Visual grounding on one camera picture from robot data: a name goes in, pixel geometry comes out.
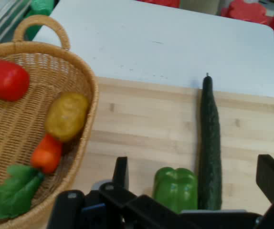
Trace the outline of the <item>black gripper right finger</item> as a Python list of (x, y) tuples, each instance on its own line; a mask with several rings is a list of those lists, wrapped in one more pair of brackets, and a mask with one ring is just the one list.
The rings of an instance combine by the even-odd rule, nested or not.
[(258, 156), (256, 184), (271, 203), (256, 228), (274, 229), (274, 159), (270, 155)]

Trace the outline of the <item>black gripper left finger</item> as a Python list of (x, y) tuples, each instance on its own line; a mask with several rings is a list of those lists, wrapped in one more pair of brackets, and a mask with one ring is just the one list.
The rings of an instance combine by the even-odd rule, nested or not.
[(111, 181), (88, 194), (76, 189), (58, 195), (53, 228), (180, 229), (182, 219), (149, 196), (130, 192), (127, 157), (119, 157)]

